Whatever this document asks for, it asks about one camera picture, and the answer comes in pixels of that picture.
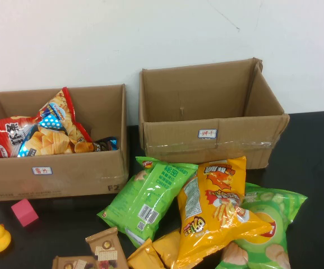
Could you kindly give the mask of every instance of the pink cube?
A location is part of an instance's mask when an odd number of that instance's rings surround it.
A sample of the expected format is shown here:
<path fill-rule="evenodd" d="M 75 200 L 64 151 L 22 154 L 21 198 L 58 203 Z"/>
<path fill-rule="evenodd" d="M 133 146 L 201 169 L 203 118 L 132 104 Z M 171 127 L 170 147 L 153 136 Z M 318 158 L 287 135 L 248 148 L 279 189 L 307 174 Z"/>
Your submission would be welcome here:
<path fill-rule="evenodd" d="M 23 227 L 39 218 L 38 214 L 36 214 L 35 210 L 27 199 L 23 199 L 16 203 L 11 207 L 11 209 Z"/>

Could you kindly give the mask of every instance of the light green chip bag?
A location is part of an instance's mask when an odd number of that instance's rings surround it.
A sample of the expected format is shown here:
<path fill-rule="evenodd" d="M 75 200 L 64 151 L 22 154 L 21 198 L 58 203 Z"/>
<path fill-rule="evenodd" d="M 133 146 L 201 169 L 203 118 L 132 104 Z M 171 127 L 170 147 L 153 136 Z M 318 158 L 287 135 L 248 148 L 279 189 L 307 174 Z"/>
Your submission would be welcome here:
<path fill-rule="evenodd" d="M 231 242 L 223 249 L 216 269 L 290 269 L 285 231 L 306 199 L 295 192 L 247 183 L 241 207 L 269 222 L 273 229 L 249 241 Z"/>
<path fill-rule="evenodd" d="M 158 223 L 186 181 L 196 172 L 195 164 L 168 164 L 150 157 L 136 157 L 145 168 L 133 176 L 112 203 L 97 215 L 139 247 L 153 240 Z"/>

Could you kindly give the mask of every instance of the barcode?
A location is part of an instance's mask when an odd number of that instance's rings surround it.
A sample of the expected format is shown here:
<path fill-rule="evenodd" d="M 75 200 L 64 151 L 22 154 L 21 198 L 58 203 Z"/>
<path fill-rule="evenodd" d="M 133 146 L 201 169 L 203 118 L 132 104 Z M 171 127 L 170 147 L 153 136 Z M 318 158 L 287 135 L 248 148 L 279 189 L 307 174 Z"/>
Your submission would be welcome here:
<path fill-rule="evenodd" d="M 140 213 L 138 213 L 138 216 L 149 224 L 154 223 L 158 215 L 159 213 L 157 211 L 153 210 L 151 207 L 149 207 L 146 204 L 142 206 Z"/>
<path fill-rule="evenodd" d="M 137 225 L 137 228 L 139 228 L 141 231 L 143 231 L 145 226 L 146 226 L 146 224 L 144 222 L 140 221 Z"/>

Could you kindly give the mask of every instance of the cardboard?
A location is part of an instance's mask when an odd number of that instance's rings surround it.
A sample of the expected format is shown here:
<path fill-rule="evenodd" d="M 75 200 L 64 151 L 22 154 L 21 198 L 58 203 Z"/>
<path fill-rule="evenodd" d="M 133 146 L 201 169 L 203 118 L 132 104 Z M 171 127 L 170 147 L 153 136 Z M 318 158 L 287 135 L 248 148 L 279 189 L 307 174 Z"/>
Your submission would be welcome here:
<path fill-rule="evenodd" d="M 60 89 L 0 92 L 0 119 L 33 116 Z M 118 150 L 0 159 L 0 201 L 117 193 L 128 178 L 124 85 L 69 88 L 76 120 L 93 141 L 118 139 Z M 34 174 L 45 168 L 47 174 Z"/>
<path fill-rule="evenodd" d="M 90 245 L 96 268 L 101 268 L 102 263 L 113 265 L 118 269 L 128 269 L 126 257 L 117 237 L 117 227 L 91 235 L 85 240 Z"/>
<path fill-rule="evenodd" d="M 94 269 L 95 259 L 93 256 L 56 256 L 52 263 L 52 269 Z"/>
<path fill-rule="evenodd" d="M 268 165 L 289 122 L 255 58 L 142 70 L 139 117 L 146 156 L 200 164 L 245 155 L 247 169 Z"/>

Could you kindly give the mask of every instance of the black tabletop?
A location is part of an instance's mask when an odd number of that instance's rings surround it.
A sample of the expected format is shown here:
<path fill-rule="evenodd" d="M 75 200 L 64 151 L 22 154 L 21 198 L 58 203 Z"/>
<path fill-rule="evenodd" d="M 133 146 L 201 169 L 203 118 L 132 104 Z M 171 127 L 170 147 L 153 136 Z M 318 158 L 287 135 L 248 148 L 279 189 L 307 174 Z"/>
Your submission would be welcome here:
<path fill-rule="evenodd" d="M 137 126 L 129 127 L 128 133 L 133 175 L 141 170 L 134 157 L 144 152 L 140 149 Z M 247 171 L 247 181 L 308 197 L 287 230 L 290 264 L 292 268 L 324 268 L 324 112 L 290 115 L 290 123 L 272 152 L 269 166 Z M 15 202 L 0 202 L 0 224 L 13 238 L 9 249 L 0 254 L 0 268 L 50 269 L 55 256 L 90 255 L 85 238 L 108 228 L 96 213 L 110 204 L 114 196 L 30 200 L 39 220 L 26 228 L 10 208 Z M 156 239 L 180 227 L 176 200 L 159 226 Z M 128 257 L 136 248 L 125 235 L 119 233 L 119 239 Z M 197 267 L 214 268 L 220 255 L 217 252 L 207 257 Z"/>

